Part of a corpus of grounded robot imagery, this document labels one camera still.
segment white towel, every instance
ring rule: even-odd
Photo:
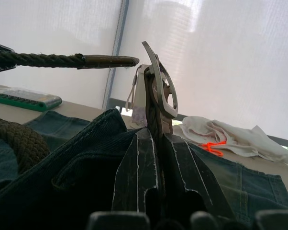
[[[244,129],[217,120],[188,116],[183,119],[182,124],[173,126],[173,131],[175,135],[195,144],[226,140],[227,144],[213,148],[231,150],[243,157],[260,156],[266,160],[288,164],[288,150],[272,141],[258,126]]]

